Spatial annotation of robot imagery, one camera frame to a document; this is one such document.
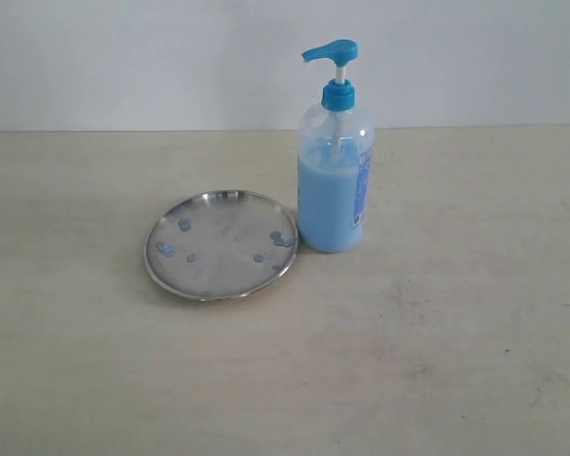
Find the blue pump soap bottle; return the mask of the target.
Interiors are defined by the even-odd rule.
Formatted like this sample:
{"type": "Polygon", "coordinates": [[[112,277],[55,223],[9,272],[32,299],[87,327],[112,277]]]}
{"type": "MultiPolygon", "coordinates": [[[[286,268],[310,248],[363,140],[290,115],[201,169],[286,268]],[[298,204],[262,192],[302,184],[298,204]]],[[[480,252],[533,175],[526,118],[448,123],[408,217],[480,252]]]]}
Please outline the blue pump soap bottle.
{"type": "Polygon", "coordinates": [[[349,39],[301,54],[306,63],[328,59],[335,66],[297,134],[297,227],[303,242],[322,253],[349,250],[364,230],[374,126],[346,77],[346,65],[357,56],[358,45],[349,39]]]}

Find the round stainless steel plate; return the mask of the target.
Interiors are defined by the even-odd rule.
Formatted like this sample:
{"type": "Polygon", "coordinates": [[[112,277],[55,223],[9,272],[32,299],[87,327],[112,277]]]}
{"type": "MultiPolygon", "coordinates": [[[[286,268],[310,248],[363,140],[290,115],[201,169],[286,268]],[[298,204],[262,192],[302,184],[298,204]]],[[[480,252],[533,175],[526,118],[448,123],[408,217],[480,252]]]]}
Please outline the round stainless steel plate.
{"type": "Polygon", "coordinates": [[[200,302],[243,298],[290,269],[299,244],[292,214],[249,190],[212,190],[179,202],[149,230],[142,257],[166,291],[200,302]]]}

